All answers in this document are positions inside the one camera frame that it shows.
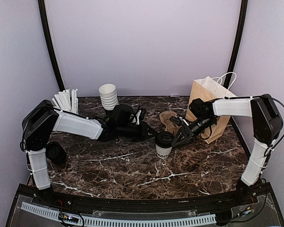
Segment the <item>black coffee cup lid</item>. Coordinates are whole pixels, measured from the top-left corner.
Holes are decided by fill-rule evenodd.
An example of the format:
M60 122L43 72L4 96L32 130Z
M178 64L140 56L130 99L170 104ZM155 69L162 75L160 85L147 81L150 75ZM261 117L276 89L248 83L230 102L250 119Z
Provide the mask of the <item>black coffee cup lid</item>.
M155 144L161 148L170 148L172 147L172 141L174 135L168 131L162 131L158 133L155 137Z

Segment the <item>brown pulp cup carrier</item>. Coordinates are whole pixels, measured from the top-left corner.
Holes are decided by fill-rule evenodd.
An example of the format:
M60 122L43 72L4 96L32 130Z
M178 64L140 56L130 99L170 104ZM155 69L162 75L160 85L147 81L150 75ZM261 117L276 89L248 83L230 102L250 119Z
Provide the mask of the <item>brown pulp cup carrier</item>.
M175 125L170 118L174 116L176 117L177 114L173 111L165 111L160 113L160 121L165 125L165 130L172 133L174 136L177 134L179 130L179 126Z

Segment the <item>white paper coffee cup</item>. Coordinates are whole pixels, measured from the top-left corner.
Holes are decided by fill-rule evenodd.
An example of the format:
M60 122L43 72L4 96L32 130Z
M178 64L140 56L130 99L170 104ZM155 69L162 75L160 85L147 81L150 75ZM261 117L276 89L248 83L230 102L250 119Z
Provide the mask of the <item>white paper coffee cup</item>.
M159 145L156 145L156 154L161 159L168 158L171 151L172 151L172 147L163 148L163 147L160 147Z

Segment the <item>brown paper bag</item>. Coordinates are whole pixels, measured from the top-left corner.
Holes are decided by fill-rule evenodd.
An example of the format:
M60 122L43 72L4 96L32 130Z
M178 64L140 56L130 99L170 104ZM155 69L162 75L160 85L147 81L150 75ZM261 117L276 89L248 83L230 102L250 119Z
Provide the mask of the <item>brown paper bag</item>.
M235 72L225 73L220 77L205 77L203 79L196 79L193 81L192 89L189 98L189 104L197 98L200 98L202 101L210 101L216 98L224 97L235 97L236 95L229 91L228 88L223 87L222 79L226 75L234 75L233 82L237 78ZM203 138L206 138L205 142L210 144L220 138L230 120L230 116L218 117L217 124L213 124L211 128L207 128L205 132L201 135Z

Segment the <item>stack of paper cups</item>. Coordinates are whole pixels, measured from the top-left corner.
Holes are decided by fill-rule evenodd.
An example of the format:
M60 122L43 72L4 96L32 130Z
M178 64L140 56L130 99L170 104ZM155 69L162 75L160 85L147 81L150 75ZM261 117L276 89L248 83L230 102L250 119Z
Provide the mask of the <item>stack of paper cups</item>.
M114 84L104 84L99 88L101 104L106 111L112 111L119 104L116 86Z

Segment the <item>stack of black lids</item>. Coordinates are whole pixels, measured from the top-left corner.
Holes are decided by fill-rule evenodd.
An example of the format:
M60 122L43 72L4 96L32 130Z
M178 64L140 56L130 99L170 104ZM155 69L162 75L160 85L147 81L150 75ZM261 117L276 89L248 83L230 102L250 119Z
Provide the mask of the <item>stack of black lids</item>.
M66 163L67 155L63 147L57 142L49 142L45 149L46 157L55 165Z

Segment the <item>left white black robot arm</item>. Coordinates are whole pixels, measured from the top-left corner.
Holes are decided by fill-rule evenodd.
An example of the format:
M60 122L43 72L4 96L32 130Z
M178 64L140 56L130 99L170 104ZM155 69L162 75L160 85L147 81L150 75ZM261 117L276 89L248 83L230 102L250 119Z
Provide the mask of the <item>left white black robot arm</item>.
M118 104L106 118L88 118L54 107L49 100L43 100L22 122L20 149L26 153L29 171L35 186L40 190L39 199L47 206L57 203L57 195L49 188L48 140L53 132L65 132L87 137L91 140L107 142L118 137L131 141L154 138L158 133L144 121L146 110L135 111L131 106Z

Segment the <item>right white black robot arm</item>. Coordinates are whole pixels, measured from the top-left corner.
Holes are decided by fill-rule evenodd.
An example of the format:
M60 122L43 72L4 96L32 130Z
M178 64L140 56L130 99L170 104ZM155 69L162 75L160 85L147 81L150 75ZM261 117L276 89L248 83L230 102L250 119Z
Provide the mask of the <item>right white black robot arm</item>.
M249 117L253 123L254 145L240 182L254 185L268 164L268 159L278 143L283 139L280 132L284 126L276 106L280 101L269 94L250 97L225 97L210 101L194 99L189 105L190 112L196 117L188 122L181 116L171 117L179 130L171 145L173 147L190 143L196 136L217 123L218 117Z

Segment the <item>right black frame post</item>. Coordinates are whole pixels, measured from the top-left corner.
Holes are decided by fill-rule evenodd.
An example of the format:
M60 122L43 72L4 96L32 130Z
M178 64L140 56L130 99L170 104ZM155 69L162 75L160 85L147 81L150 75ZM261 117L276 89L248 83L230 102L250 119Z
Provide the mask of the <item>right black frame post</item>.
M241 39L243 35L244 25L245 25L245 19L247 14L247 7L248 7L248 0L242 0L240 5L240 13L239 13L239 19L234 39L234 44L231 52L230 62L228 65L227 72L231 72L235 68L235 64L237 61L237 57L239 54Z

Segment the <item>black frame post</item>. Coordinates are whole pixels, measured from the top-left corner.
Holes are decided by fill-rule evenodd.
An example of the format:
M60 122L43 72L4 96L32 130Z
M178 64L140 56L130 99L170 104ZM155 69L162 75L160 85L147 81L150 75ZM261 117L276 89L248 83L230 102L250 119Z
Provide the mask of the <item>black frame post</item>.
M231 52L230 62L228 65L227 72L231 72L235 68L235 64L237 61L237 57L239 54L241 39L243 35L244 25L245 25L245 19L247 14L247 7L248 7L248 0L242 0L240 5L240 13L239 13L239 19L234 39L234 44Z
M65 89L65 86L62 80L62 76L61 76L60 69L58 66L58 61L56 59L56 55L54 51L53 41L51 37L51 32L50 32L50 27L49 27L47 12L46 12L45 0L38 0L38 8L39 8L39 14L40 14L40 19L42 23L44 38L45 38L48 54L50 57L52 69L54 72L55 80L58 85L59 91L63 91Z

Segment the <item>black curved front rail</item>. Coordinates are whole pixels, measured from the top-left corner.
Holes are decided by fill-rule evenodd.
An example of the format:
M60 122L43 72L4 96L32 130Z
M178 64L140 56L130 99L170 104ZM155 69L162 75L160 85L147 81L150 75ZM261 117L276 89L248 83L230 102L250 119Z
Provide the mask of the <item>black curved front rail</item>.
M19 184L16 194L14 196L12 207L20 201L20 195L24 199L28 198L28 202L46 205L39 198L34 199L33 194L36 192L34 187L25 184ZM267 193L267 202L272 202L274 192L270 183L261 184L254 188L255 196L252 196L254 206L258 210L262 207L260 205L260 197L265 197ZM131 213L151 213L151 212L174 212L174 211L188 211L197 210L202 212L224 212L229 211L236 205L233 201L226 201L233 198L235 191L219 193L214 195L189 197L180 199L162 199L162 200L122 200L122 199L104 199L93 198L87 196L70 195L61 192L53 192L56 199L60 202L58 209L62 211L74 211L75 213L92 214L94 211L112 211L112 212L131 212Z

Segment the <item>left black frame post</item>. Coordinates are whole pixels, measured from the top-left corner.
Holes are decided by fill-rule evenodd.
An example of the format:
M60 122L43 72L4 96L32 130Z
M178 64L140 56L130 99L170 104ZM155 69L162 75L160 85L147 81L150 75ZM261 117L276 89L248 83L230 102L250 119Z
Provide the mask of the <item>left black frame post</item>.
M59 91L63 91L65 89L65 86L62 80L62 76L61 76L60 69L58 66L58 61L56 59L56 55L54 51L53 41L51 37L51 32L50 32L50 27L49 27L47 12L46 12L45 0L38 0L38 8L39 8L39 14L40 14L40 19L42 23L44 38L45 38L48 54L50 57L52 69L54 72L55 80L58 85Z

